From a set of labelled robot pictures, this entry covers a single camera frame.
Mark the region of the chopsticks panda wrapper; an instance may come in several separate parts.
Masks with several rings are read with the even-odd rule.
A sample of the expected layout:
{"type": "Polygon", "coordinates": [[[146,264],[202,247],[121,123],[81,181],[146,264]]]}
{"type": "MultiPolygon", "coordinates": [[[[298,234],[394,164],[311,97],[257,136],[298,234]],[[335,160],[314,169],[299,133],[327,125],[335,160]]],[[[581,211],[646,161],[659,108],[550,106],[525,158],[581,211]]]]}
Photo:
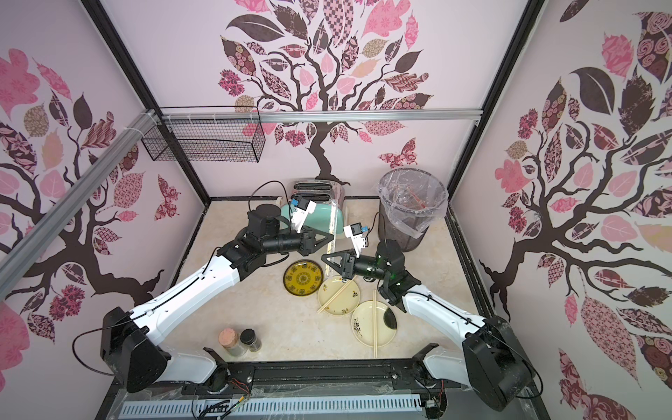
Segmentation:
{"type": "Polygon", "coordinates": [[[320,306],[320,309],[318,309],[318,311],[316,313],[323,313],[323,311],[325,311],[325,309],[327,309],[327,306],[330,306],[330,304],[332,304],[332,302],[334,302],[334,300],[337,299],[337,297],[339,297],[341,294],[343,294],[343,292],[348,288],[348,286],[351,283],[352,283],[352,279],[346,281],[346,283],[343,283],[341,285],[341,288],[339,288],[339,290],[337,290],[337,292],[335,292],[334,295],[329,297],[329,299],[327,299],[327,301],[325,301],[325,304],[322,304],[322,306],[320,306]]]}

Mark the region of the chopsticks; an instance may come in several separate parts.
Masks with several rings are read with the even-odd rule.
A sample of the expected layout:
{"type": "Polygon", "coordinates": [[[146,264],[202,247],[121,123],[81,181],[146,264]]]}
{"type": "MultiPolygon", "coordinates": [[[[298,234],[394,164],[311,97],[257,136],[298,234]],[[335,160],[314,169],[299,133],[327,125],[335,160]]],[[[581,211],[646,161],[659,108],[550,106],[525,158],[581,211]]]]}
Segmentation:
{"type": "Polygon", "coordinates": [[[374,289],[372,296],[372,348],[374,358],[378,358],[378,328],[377,328],[377,289],[374,289]]]}
{"type": "MultiPolygon", "coordinates": [[[[338,227],[338,208],[337,206],[332,206],[330,214],[330,224],[329,224],[329,233],[332,235],[332,240],[329,241],[327,245],[327,254],[333,253],[336,248],[337,227],[338,227]]],[[[325,264],[325,275],[326,279],[330,279],[334,275],[333,269],[328,264],[325,264]]]]}

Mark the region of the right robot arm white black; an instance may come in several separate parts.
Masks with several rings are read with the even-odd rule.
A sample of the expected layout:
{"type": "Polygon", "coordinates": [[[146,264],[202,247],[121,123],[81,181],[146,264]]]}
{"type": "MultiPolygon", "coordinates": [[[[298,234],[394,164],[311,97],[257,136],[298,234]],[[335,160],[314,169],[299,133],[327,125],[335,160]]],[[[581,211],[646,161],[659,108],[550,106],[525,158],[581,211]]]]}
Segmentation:
{"type": "Polygon", "coordinates": [[[373,257],[343,250],[321,257],[342,278],[373,279],[383,300],[425,321],[460,346],[453,357],[433,343],[419,361],[434,380],[467,386],[489,408],[503,411],[538,376],[509,322],[499,316],[484,318],[451,304],[432,292],[405,267],[405,255],[396,241],[378,243],[373,257]]]}

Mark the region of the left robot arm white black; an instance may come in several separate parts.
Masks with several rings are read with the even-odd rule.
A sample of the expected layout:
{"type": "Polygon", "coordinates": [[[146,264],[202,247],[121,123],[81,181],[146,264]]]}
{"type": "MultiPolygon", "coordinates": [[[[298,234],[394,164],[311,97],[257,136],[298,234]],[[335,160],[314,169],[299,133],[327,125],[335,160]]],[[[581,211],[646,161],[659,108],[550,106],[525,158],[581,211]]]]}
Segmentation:
{"type": "Polygon", "coordinates": [[[247,217],[247,226],[194,274],[140,306],[129,311],[117,307],[105,315],[101,358],[127,392],[155,383],[225,387],[228,368],[213,350],[189,355],[163,348],[162,343],[201,306],[264,267],[268,255],[296,252],[308,257],[334,239],[329,232],[307,227],[302,213],[284,217],[276,205],[262,204],[247,217]]]}

